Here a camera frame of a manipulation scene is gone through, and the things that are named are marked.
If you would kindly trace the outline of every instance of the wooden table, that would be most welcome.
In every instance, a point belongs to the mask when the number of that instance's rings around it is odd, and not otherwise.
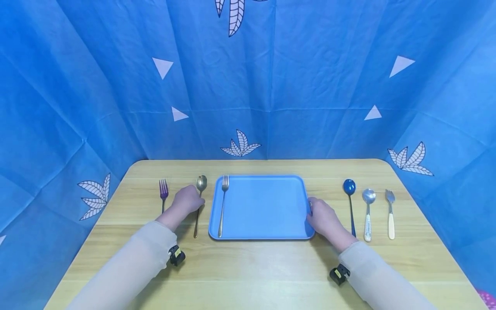
[[[328,278],[337,259],[320,236],[310,241],[216,242],[208,222],[217,178],[228,174],[296,174],[309,195],[326,200],[350,229],[346,178],[357,184],[352,196],[359,239],[363,239],[366,205],[360,193],[377,192],[372,205],[370,245],[439,309],[486,309],[393,169],[380,160],[140,161],[119,184],[112,200],[72,262],[46,309],[64,309],[86,282],[143,224],[161,210],[158,180],[167,178],[171,195],[198,175],[208,178],[193,238],[194,215],[176,231],[187,258],[180,268],[169,264],[150,282],[129,309],[369,309],[349,284],[338,288]],[[387,237],[385,188],[396,195],[396,239]]]

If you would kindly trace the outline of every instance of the spoon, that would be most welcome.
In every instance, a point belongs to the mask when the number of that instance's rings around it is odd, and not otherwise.
[[[196,188],[200,191],[200,198],[201,198],[201,193],[207,188],[207,177],[204,175],[201,175],[196,179]],[[193,237],[196,238],[198,237],[198,218],[200,217],[200,208],[196,211],[196,224],[194,226],[194,233]]]
[[[367,188],[362,192],[362,197],[367,203],[367,215],[365,216],[365,233],[364,239],[367,242],[372,240],[371,231],[371,204],[375,201],[375,191],[373,189]]]
[[[343,183],[343,189],[344,192],[348,195],[348,199],[350,201],[350,213],[351,213],[351,234],[353,237],[357,236],[357,233],[355,232],[355,221],[353,220],[353,207],[351,206],[351,195],[355,193],[355,181],[351,179],[346,179]]]

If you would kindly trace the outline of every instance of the spoon bowl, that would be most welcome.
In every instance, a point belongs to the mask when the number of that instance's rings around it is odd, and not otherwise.
[[[200,196],[201,192],[204,191],[207,188],[207,177],[204,175],[201,175],[196,179],[196,188],[200,191]]]
[[[343,183],[343,190],[348,195],[351,196],[355,193],[357,186],[355,185],[355,181],[351,179],[346,179]]]
[[[367,188],[362,192],[362,198],[367,204],[372,204],[375,201],[375,191]]]

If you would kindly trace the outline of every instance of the blue curtain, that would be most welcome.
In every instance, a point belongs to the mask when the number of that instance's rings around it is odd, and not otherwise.
[[[493,1],[4,0],[0,24],[0,308],[46,304],[147,158],[385,160],[496,295]]]

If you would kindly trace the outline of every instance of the sleeve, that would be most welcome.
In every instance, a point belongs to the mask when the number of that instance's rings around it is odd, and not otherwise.
[[[158,222],[149,222],[98,271],[72,300],[68,310],[124,309],[169,260],[177,236]]]
[[[369,246],[356,242],[339,255],[348,282],[374,310],[433,310],[435,307]]]

